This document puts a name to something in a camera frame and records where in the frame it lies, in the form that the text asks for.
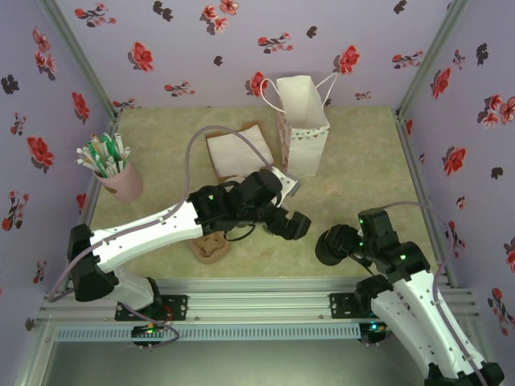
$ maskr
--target beige surface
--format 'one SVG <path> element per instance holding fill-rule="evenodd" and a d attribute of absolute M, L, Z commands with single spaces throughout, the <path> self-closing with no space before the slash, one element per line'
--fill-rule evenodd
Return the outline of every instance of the beige surface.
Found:
<path fill-rule="evenodd" d="M 228 256 L 203 265 L 187 241 L 168 245 L 133 259 L 126 268 L 156 279 L 173 277 L 344 277 L 367 273 L 346 259 L 327 267 L 315 257 L 319 235 L 334 224 L 358 227 L 359 211 L 393 201 L 416 200 L 413 183 L 389 108 L 327 108 L 330 134 L 315 177 L 286 204 L 307 215 L 312 225 L 297 241 L 266 235 L 260 227 L 245 240 L 231 243 Z M 110 228 L 163 210 L 176 202 L 184 186 L 184 151 L 190 137 L 206 125 L 239 129 L 260 121 L 279 165 L 275 111 L 270 108 L 133 109 L 125 110 L 118 132 L 131 147 L 133 164 L 143 175 L 142 196 L 132 204 L 118 203 L 101 189 L 92 229 Z M 205 140 L 192 148 L 192 190 L 216 184 Z M 401 241 L 412 240 L 435 266 L 431 245 L 416 207 L 388 210 Z"/>

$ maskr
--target pink cup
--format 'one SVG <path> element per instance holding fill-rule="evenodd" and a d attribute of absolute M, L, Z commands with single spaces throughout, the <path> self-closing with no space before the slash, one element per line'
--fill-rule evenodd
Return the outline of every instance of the pink cup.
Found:
<path fill-rule="evenodd" d="M 143 193 L 142 176 L 128 162 L 122 172 L 114 177 L 103 178 L 94 173 L 104 188 L 122 203 L 131 203 Z"/>

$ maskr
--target cup of straws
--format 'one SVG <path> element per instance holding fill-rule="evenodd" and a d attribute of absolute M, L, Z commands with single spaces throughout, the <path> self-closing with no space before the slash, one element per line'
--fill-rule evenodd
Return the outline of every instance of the cup of straws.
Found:
<path fill-rule="evenodd" d="M 122 136 L 107 133 L 91 135 L 91 141 L 77 148 L 76 163 L 93 171 L 104 188 L 118 201 L 130 203 L 143 192 L 143 180 L 129 160 L 130 148 L 124 147 Z"/>

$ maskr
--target purple wall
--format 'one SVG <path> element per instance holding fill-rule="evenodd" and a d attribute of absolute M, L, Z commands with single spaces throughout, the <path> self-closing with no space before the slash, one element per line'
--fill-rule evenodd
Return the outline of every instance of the purple wall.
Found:
<path fill-rule="evenodd" d="M 454 225 L 452 266 L 477 296 L 507 384 L 515 382 L 514 18 L 510 0 L 473 2 L 406 114 L 432 203 Z"/>
<path fill-rule="evenodd" d="M 0 384 L 11 385 L 26 321 L 64 268 L 89 186 L 75 148 L 109 119 L 37 2 L 2 2 L 0 34 Z M 75 106 L 73 92 L 85 107 Z"/>
<path fill-rule="evenodd" d="M 335 58 L 354 45 L 360 56 L 343 58 L 352 73 L 339 78 L 332 104 L 398 107 L 450 0 L 408 2 L 403 10 L 396 8 L 398 0 L 236 0 L 237 9 L 221 9 L 220 0 L 162 0 L 158 13 L 154 1 L 105 0 L 98 9 L 95 0 L 57 2 L 112 101 L 134 99 L 142 107 L 265 105 L 245 87 L 257 72 L 273 80 L 308 74 L 319 82 L 346 68 L 335 66 Z M 200 20 L 206 5 L 217 16 Z M 221 33 L 217 18 L 228 24 Z M 283 32 L 289 39 L 280 39 Z M 131 52 L 136 42 L 144 48 Z M 219 65 L 213 63 L 217 56 Z M 271 88 L 267 92 L 275 98 Z"/>

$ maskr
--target white paper bag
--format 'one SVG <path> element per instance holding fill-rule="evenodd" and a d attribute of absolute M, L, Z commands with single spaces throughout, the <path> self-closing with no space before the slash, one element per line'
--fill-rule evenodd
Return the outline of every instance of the white paper bag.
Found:
<path fill-rule="evenodd" d="M 329 122 L 323 105 L 329 98 L 338 74 L 331 74 L 315 86 L 310 76 L 300 75 L 277 79 L 277 88 L 268 80 L 279 95 L 281 108 L 263 100 L 278 111 L 277 127 L 281 140 L 282 167 L 297 177 L 315 175 L 328 138 Z M 333 78 L 328 94 L 322 101 L 317 88 Z"/>

